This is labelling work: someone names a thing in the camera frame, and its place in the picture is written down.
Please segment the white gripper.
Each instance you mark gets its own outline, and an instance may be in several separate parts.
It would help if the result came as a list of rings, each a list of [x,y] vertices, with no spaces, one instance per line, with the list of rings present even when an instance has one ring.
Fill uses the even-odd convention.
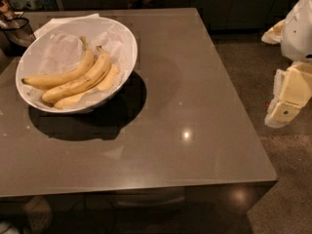
[[[312,0],[299,0],[287,14],[261,37],[267,44],[280,44],[282,55],[294,61],[274,77],[273,99],[264,124],[287,126],[312,98]]]

